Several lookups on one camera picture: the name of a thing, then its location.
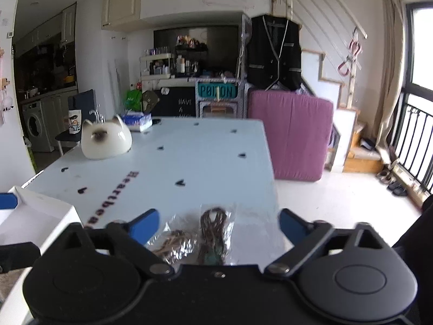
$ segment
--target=screw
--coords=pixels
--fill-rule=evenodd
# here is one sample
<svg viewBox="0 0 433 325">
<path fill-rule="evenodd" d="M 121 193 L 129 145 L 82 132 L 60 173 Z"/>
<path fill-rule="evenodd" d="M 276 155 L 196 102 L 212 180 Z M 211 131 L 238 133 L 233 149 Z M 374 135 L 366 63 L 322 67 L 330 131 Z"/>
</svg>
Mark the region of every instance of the screw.
<svg viewBox="0 0 433 325">
<path fill-rule="evenodd" d="M 155 275 L 167 275 L 171 271 L 170 266 L 167 264 L 153 264 L 149 270 Z"/>
<path fill-rule="evenodd" d="M 217 277 L 218 279 L 223 279 L 224 277 L 226 277 L 226 274 L 220 271 L 214 272 L 214 276 Z"/>
<path fill-rule="evenodd" d="M 290 268 L 286 264 L 275 263 L 269 265 L 268 270 L 273 274 L 287 274 Z"/>
</svg>

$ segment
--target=black vest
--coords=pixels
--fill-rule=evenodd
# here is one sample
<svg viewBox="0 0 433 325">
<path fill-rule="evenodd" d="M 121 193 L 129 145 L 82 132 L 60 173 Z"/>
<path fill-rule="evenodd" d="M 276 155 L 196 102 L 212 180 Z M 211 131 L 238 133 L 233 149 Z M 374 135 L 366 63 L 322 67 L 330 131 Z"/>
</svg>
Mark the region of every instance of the black vest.
<svg viewBox="0 0 433 325">
<path fill-rule="evenodd" d="M 267 89 L 274 83 L 278 79 L 278 57 L 281 53 L 279 82 L 292 91 L 300 88 L 298 24 L 287 18 L 270 15 L 252 18 L 252 37 L 247 51 L 249 83 L 260 89 Z"/>
</svg>

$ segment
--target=folded mat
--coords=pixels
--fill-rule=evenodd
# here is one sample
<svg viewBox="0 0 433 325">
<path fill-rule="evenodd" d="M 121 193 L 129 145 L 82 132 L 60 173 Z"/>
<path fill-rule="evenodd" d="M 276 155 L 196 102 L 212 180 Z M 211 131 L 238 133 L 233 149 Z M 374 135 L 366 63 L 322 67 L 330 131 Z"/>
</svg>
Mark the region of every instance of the folded mat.
<svg viewBox="0 0 433 325">
<path fill-rule="evenodd" d="M 322 177 L 333 123 L 330 101 L 281 90 L 254 90 L 248 117 L 265 124 L 276 179 Z"/>
</svg>

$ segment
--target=bundled wire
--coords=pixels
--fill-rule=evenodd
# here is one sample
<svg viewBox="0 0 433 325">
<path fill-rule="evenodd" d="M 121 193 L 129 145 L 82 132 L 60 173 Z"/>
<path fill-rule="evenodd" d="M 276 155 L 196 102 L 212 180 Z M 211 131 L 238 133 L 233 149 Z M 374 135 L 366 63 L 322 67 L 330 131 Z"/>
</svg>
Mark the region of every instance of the bundled wire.
<svg viewBox="0 0 433 325">
<path fill-rule="evenodd" d="M 161 248 L 153 253 L 164 261 L 173 265 L 193 252 L 196 238 L 181 230 L 171 231 Z"/>
<path fill-rule="evenodd" d="M 200 265 L 224 265 L 224 256 L 226 255 L 224 226 L 226 220 L 226 211 L 221 207 L 206 210 L 201 216 L 201 246 L 198 254 Z"/>
</svg>

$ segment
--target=kitchen cabinet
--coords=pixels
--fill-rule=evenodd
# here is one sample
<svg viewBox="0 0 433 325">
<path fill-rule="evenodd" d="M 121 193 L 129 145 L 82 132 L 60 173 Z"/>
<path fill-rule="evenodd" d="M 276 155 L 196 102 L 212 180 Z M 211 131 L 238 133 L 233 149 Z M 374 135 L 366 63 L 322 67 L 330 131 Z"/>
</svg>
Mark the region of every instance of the kitchen cabinet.
<svg viewBox="0 0 433 325">
<path fill-rule="evenodd" d="M 77 5 L 74 4 L 62 11 L 61 23 L 61 41 L 60 44 L 66 45 L 75 40 L 75 10 Z"/>
<path fill-rule="evenodd" d="M 112 30 L 116 26 L 140 19 L 141 0 L 103 0 L 102 29 Z"/>
<path fill-rule="evenodd" d="M 68 97 L 77 93 L 77 90 L 71 90 L 41 99 L 44 122 L 52 146 L 57 147 L 57 140 L 55 137 L 66 129 L 63 123 L 63 118 L 67 117 L 69 112 Z"/>
<path fill-rule="evenodd" d="M 62 14 L 60 13 L 36 28 L 36 45 L 42 44 L 49 38 L 61 33 L 61 24 Z"/>
<path fill-rule="evenodd" d="M 20 40 L 18 40 L 18 42 L 15 44 L 15 57 L 20 57 L 21 55 L 25 54 L 27 51 L 35 47 L 36 40 L 37 40 L 36 30 L 30 32 L 29 34 L 25 35 Z"/>
<path fill-rule="evenodd" d="M 51 146 L 57 147 L 55 136 L 63 132 L 63 127 L 59 126 L 58 102 L 55 96 L 47 96 L 41 100 L 42 113 L 44 116 L 45 127 L 48 132 L 48 139 Z"/>
</svg>

